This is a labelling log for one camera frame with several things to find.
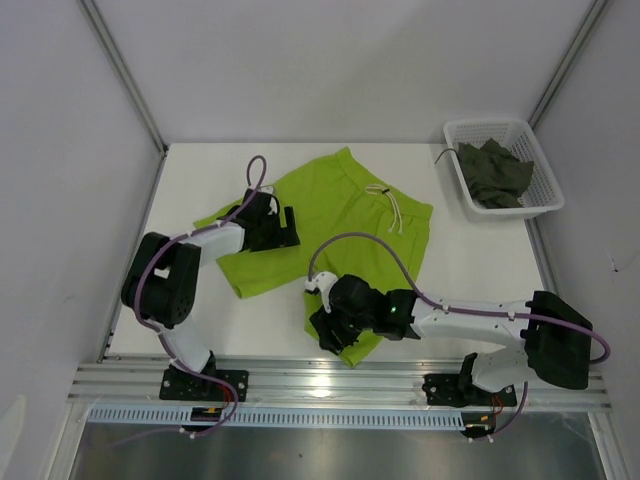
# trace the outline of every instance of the green shorts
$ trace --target green shorts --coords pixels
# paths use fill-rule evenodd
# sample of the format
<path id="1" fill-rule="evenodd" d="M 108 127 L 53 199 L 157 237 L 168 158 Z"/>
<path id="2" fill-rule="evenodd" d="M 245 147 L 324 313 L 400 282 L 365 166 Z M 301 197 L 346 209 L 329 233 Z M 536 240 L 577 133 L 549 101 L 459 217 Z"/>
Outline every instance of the green shorts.
<path id="1" fill-rule="evenodd" d="M 263 252 L 240 252 L 218 259 L 225 277 L 240 298 L 251 297 L 304 277 L 315 250 L 329 238 L 344 232 L 365 232 L 380 237 L 400 256 L 412 278 L 418 276 L 429 240 L 429 219 L 433 207 L 420 203 L 396 188 L 388 186 L 402 215 L 402 234 L 396 228 L 390 199 L 371 195 L 365 188 L 383 184 L 354 160 L 343 148 L 334 155 L 317 158 L 293 170 L 275 182 L 275 194 L 282 205 L 291 205 L 296 217 L 300 245 Z M 224 215 L 232 205 L 195 222 L 200 228 Z M 357 275 L 381 292 L 408 288 L 393 258 L 380 245 L 365 238 L 346 238 L 333 243 L 320 255 L 316 270 L 336 275 Z M 304 294 L 305 330 L 317 339 L 309 321 L 322 305 L 319 296 Z M 358 342 L 340 355 L 355 366 L 382 340 L 363 332 Z"/>

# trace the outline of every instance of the white table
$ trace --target white table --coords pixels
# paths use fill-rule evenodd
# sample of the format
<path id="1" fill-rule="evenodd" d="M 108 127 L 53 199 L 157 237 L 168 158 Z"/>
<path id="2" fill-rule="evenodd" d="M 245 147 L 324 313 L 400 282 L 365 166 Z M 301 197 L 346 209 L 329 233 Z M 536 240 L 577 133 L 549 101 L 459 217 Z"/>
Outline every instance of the white table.
<path id="1" fill-rule="evenodd" d="M 145 231 L 173 235 L 192 230 L 194 220 L 242 196 L 246 188 L 246 164 L 254 155 L 264 155 L 268 161 L 265 179 L 268 184 L 343 146 L 171 145 Z M 478 224 L 466 219 L 450 159 L 445 155 L 434 165 L 444 146 L 348 146 L 354 158 L 381 180 L 433 205 L 430 240 L 417 282 L 425 291 L 449 298 L 501 302 L 530 299 L 534 290 L 542 289 L 523 221 Z M 202 268 L 193 309 L 202 340 L 219 356 L 332 358 L 303 330 L 303 281 L 301 278 L 263 295 L 240 300 L 217 265 Z M 451 359 L 495 348 L 456 339 L 384 340 L 367 359 Z M 156 335 L 141 327 L 131 310 L 123 308 L 109 352 L 153 355 L 163 350 Z"/>

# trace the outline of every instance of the folded cloth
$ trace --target folded cloth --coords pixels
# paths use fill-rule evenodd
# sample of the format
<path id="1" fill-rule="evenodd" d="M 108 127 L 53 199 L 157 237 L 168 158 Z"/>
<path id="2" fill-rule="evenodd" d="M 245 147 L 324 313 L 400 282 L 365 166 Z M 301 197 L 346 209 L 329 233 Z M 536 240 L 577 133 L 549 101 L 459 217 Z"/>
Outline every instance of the folded cloth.
<path id="1" fill-rule="evenodd" d="M 387 187 L 394 201 L 386 194 L 368 193 L 372 185 L 379 184 L 383 182 L 356 162 L 348 148 L 312 160 L 275 182 L 273 186 L 280 202 L 294 208 L 300 245 L 263 252 L 240 252 L 218 259 L 218 265 L 236 294 L 240 298 L 259 295 L 304 277 L 311 256 L 323 242 L 339 233 L 352 231 L 382 238 L 398 253 L 415 279 L 429 240 L 433 207 L 413 200 L 392 186 Z M 214 222 L 231 206 L 195 222 L 195 226 L 200 228 Z M 402 234 L 390 228 L 398 214 L 402 219 Z M 408 288 L 388 252 L 364 238 L 349 238 L 332 244 L 319 256 L 316 269 L 338 276 L 357 275 L 381 292 Z M 305 293 L 304 303 L 305 331 L 317 340 L 309 317 L 322 306 L 321 298 Z M 340 358 L 355 366 L 381 340 L 378 335 L 363 332 L 353 346 L 342 351 Z"/>
<path id="2" fill-rule="evenodd" d="M 522 206 L 518 198 L 531 184 L 533 162 L 521 162 L 492 138 L 479 149 L 461 143 L 458 162 L 471 198 L 486 208 Z"/>

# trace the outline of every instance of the dark green cloth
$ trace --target dark green cloth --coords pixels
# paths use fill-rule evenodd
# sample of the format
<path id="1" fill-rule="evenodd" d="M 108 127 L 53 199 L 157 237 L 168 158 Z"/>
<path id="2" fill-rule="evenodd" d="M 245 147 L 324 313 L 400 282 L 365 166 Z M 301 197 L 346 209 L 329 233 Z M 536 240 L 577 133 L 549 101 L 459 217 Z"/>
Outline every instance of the dark green cloth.
<path id="1" fill-rule="evenodd" d="M 458 161 L 471 198 L 486 208 L 522 206 L 518 198 L 529 188 L 533 162 L 521 162 L 492 138 L 480 148 L 461 143 Z"/>

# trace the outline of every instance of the gray floor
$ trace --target gray floor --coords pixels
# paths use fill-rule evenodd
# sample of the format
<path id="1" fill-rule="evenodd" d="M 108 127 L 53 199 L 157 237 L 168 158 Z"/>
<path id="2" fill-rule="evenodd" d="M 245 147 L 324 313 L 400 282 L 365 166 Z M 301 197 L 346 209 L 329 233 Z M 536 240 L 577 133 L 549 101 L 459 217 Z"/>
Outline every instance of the gray floor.
<path id="1" fill-rule="evenodd" d="M 459 433 L 230 427 L 197 440 L 92 424 L 72 479 L 605 479 L 585 415 L 526 414 L 495 443 Z"/>

